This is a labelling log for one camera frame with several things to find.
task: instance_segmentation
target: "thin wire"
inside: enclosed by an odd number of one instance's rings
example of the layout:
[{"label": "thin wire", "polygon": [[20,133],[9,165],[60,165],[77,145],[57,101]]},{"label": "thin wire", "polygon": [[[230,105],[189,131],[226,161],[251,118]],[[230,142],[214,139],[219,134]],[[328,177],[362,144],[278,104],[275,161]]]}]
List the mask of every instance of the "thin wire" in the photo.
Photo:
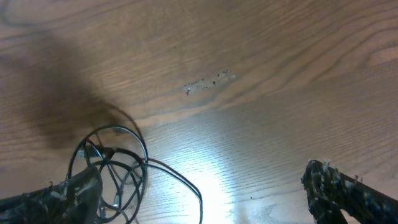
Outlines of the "thin wire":
[{"label": "thin wire", "polygon": [[[144,153],[144,158],[140,158],[136,153],[129,151],[127,149],[113,149],[110,154],[106,154],[105,157],[103,156],[103,152],[101,152],[101,148],[105,149],[105,147],[102,146],[102,143],[100,144],[100,146],[96,146],[91,140],[90,137],[92,137],[93,135],[97,135],[98,137],[98,131],[104,130],[104,129],[121,129],[129,134],[131,134],[132,136],[134,136],[137,141],[139,142],[141,149]],[[100,161],[96,161],[91,163],[90,161],[90,157],[88,156],[88,152],[87,152],[87,148],[86,148],[86,143],[88,143],[91,148],[95,151],[95,153],[97,153],[97,155],[99,156],[99,158],[101,159]],[[77,153],[79,150],[83,149],[85,152],[85,157],[86,157],[86,163],[87,166],[99,166],[99,171],[101,172],[103,170],[104,167],[107,168],[108,172],[111,175],[111,178],[115,184],[116,187],[116,195],[119,201],[118,201],[118,207],[114,207],[110,204],[108,204],[107,202],[104,201],[103,198],[101,198],[101,203],[100,205],[105,206],[108,209],[114,210],[116,213],[111,216],[111,217],[99,217],[98,215],[96,215],[96,223],[108,223],[113,221],[117,216],[119,216],[120,214],[122,214],[122,216],[124,217],[124,219],[126,220],[126,224],[130,224],[137,216],[138,211],[139,211],[139,207],[141,205],[142,202],[142,198],[145,192],[145,188],[146,188],[146,178],[147,178],[147,168],[153,168],[153,169],[157,169],[159,171],[162,171],[163,173],[168,174],[169,176],[173,177],[174,179],[178,180],[179,182],[181,182],[183,185],[185,185],[188,189],[190,189],[193,194],[195,194],[195,196],[198,198],[199,201],[199,208],[200,208],[200,218],[199,218],[199,224],[202,223],[203,221],[203,199],[201,196],[200,191],[198,190],[198,188],[196,186],[194,186],[189,180],[187,180],[183,175],[179,174],[178,172],[176,172],[175,170],[167,167],[166,165],[158,162],[160,165],[163,165],[164,167],[168,168],[165,169],[163,167],[159,167],[159,166],[155,166],[152,164],[148,164],[149,162],[149,157],[148,157],[148,151],[147,148],[144,144],[144,141],[132,130],[130,130],[127,127],[124,126],[119,126],[119,125],[108,125],[108,126],[103,126],[103,127],[99,127],[97,129],[95,129],[94,131],[90,132],[86,137],[84,137],[81,142],[79,143],[79,145],[77,145],[75,151],[72,154],[72,158],[70,159],[70,163],[69,163],[69,167],[68,167],[68,172],[67,172],[67,176],[65,178],[65,180],[68,180],[72,177],[72,170],[73,170],[73,163],[75,161],[75,158],[77,156]],[[127,164],[124,164],[122,162],[119,161],[112,161],[112,157],[116,154],[116,153],[121,153],[121,154],[125,154],[128,156],[131,156],[137,163],[138,165],[136,166],[129,166]],[[124,178],[121,180],[121,178],[117,175],[115,169],[113,166],[118,166],[121,167],[123,169],[126,169],[127,173],[124,176]],[[138,175],[135,170],[141,168],[142,171],[142,175]],[[120,185],[118,184],[116,178],[115,178],[115,174],[116,177],[119,179],[119,181],[121,181]],[[131,194],[131,196],[129,197],[129,199],[127,200],[127,202],[124,204],[124,206],[122,206],[122,197],[123,197],[123,188],[125,185],[127,185],[126,181],[128,180],[128,178],[131,177],[132,179],[132,183],[135,186],[135,190],[133,191],[133,193]],[[128,216],[126,215],[126,213],[124,212],[125,209],[128,208],[129,204],[132,202],[132,200],[134,198],[137,198],[137,205],[136,205],[136,209],[134,211],[134,213],[132,214],[131,218],[128,218]]]}]

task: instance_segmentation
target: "wood grain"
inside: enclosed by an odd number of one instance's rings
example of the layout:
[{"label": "wood grain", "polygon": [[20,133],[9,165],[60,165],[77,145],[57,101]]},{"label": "wood grain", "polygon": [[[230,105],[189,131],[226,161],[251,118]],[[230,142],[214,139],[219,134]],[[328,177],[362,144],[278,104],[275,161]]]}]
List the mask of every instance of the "wood grain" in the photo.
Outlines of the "wood grain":
[{"label": "wood grain", "polygon": [[[197,185],[204,223],[312,223],[308,159],[398,198],[398,1],[1,6],[2,198],[61,181],[94,127],[130,125],[109,105]],[[225,70],[236,78],[185,94]],[[196,223],[196,198],[153,171],[138,221]]]}]

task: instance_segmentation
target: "wooden surface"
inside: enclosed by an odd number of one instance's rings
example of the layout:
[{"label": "wooden surface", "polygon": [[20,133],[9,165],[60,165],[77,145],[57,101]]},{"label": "wooden surface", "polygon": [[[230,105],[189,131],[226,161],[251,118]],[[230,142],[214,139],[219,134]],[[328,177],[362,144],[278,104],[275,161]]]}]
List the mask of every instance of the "wooden surface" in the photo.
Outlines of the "wooden surface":
[{"label": "wooden surface", "polygon": [[[372,0],[3,0],[0,197],[63,180],[93,127],[130,125],[112,104],[201,190],[204,223],[313,223],[309,159],[398,198],[397,15]],[[187,95],[193,82],[211,88]],[[197,223],[196,198],[149,175],[139,223]]]}]

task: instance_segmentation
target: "black object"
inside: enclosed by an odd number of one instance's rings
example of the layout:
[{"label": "black object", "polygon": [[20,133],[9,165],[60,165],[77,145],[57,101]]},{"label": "black object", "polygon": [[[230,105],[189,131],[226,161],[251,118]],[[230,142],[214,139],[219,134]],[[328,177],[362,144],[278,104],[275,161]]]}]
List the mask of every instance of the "black object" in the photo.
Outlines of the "black object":
[{"label": "black object", "polygon": [[340,209],[360,223],[398,223],[398,201],[327,163],[310,161],[301,181],[316,223],[347,223]]},{"label": "black object", "polygon": [[[90,140],[90,137],[97,135],[98,131],[104,129],[127,132],[134,136],[141,145],[144,158],[141,159],[136,153],[127,149],[104,147],[101,144],[94,144]],[[111,160],[116,153],[132,157],[137,162],[137,165],[131,167],[122,162]],[[101,160],[91,162],[90,158],[95,156],[98,156]],[[72,176],[73,162],[76,157],[84,157],[88,168]],[[124,216],[126,223],[130,224],[139,211],[146,187],[147,168],[150,167],[165,172],[174,179],[177,179],[198,197],[200,208],[199,224],[201,224],[203,220],[203,200],[200,191],[184,176],[167,167],[165,164],[158,162],[166,169],[148,164],[149,160],[144,141],[134,131],[127,127],[117,125],[97,128],[83,138],[73,152],[65,182],[29,194],[0,200],[0,223],[109,223],[121,214]],[[127,171],[126,175],[123,178],[119,177],[114,171],[114,166],[125,169]],[[112,205],[106,203],[101,197],[102,181],[100,173],[104,167],[106,167],[110,173],[116,187],[116,195]],[[137,169],[141,170],[141,174],[137,174]],[[123,194],[123,188],[129,179],[132,180],[135,190],[125,202],[125,200],[122,200],[123,196],[125,196]],[[129,218],[124,213],[124,210],[128,208],[135,198],[137,198],[135,211]],[[116,213],[107,217],[106,210],[114,210]]]},{"label": "black object", "polygon": [[58,185],[0,200],[0,221],[92,224],[102,187],[98,169],[89,167]]}]

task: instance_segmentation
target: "coiled wire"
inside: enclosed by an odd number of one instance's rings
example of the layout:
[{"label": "coiled wire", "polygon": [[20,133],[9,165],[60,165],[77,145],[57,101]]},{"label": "coiled wire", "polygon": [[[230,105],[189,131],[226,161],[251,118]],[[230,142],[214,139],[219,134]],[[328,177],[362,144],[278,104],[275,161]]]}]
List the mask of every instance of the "coiled wire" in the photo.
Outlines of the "coiled wire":
[{"label": "coiled wire", "polygon": [[[120,148],[112,149],[111,150],[112,153],[109,153],[104,157],[103,153],[101,152],[101,148],[99,146],[96,146],[90,140],[90,137],[94,136],[99,131],[104,130],[104,129],[113,129],[113,130],[119,129],[119,130],[123,130],[123,131],[129,133],[130,135],[134,136],[137,139],[137,141],[139,142],[139,144],[141,145],[142,151],[144,153],[144,158],[141,159],[136,153],[129,151],[127,149],[120,149]],[[94,150],[97,153],[97,155],[101,159],[100,161],[96,161],[96,162],[90,161],[90,157],[88,156],[89,154],[88,154],[88,151],[86,148],[87,144],[92,148],[92,150]],[[137,217],[139,207],[142,202],[142,197],[145,192],[146,183],[147,183],[147,168],[153,168],[153,169],[160,170],[163,173],[166,173],[169,176],[173,177],[174,179],[178,180],[183,185],[185,185],[188,189],[190,189],[198,198],[199,208],[200,208],[199,224],[202,223],[202,221],[203,221],[203,200],[202,200],[202,196],[201,196],[201,193],[198,190],[198,188],[196,186],[194,186],[184,176],[182,176],[175,170],[170,169],[169,167],[167,167],[168,169],[165,169],[163,167],[149,164],[149,161],[151,161],[151,159],[148,158],[148,151],[144,144],[144,141],[131,129],[124,127],[124,126],[119,126],[119,125],[108,125],[108,126],[99,127],[97,129],[95,129],[94,131],[92,131],[91,133],[89,133],[86,137],[84,137],[81,140],[81,142],[79,143],[79,145],[77,145],[75,151],[73,152],[72,158],[70,159],[68,172],[67,172],[67,176],[66,176],[65,180],[68,180],[72,177],[73,163],[75,161],[75,158],[76,158],[79,150],[84,150],[85,155],[86,155],[85,159],[86,159],[87,166],[99,166],[100,172],[102,172],[104,167],[106,167],[106,169],[108,170],[108,172],[111,175],[111,178],[115,184],[116,197],[118,197],[118,199],[119,199],[118,206],[115,207],[113,205],[108,204],[107,202],[104,201],[103,198],[101,198],[100,208],[101,208],[101,206],[104,206],[108,209],[114,210],[116,213],[113,216],[108,217],[108,218],[100,217],[97,214],[96,215],[96,223],[109,223],[109,222],[113,221],[117,216],[122,214],[122,216],[126,220],[126,224],[130,224]],[[113,155],[116,153],[121,153],[121,154],[125,154],[127,156],[131,156],[137,162],[137,165],[129,166],[129,165],[126,165],[119,161],[112,161],[111,159],[112,159]],[[114,174],[114,169],[112,168],[112,166],[118,166],[127,171],[127,174],[121,180],[120,185],[118,184],[118,182],[116,180],[116,177]],[[136,178],[136,175],[134,174],[134,171],[136,169],[141,169],[141,171],[142,171],[142,175],[141,176],[138,175],[137,178]],[[122,206],[123,188],[126,184],[128,177],[131,177],[133,184],[135,186],[135,190],[132,193],[132,195],[130,196],[130,198],[127,200],[127,202]],[[128,208],[130,203],[133,201],[134,197],[137,197],[136,209],[135,209],[134,213],[132,214],[132,216],[130,218],[128,218],[128,216],[126,215],[126,213],[124,211],[125,211],[125,209]]]}]

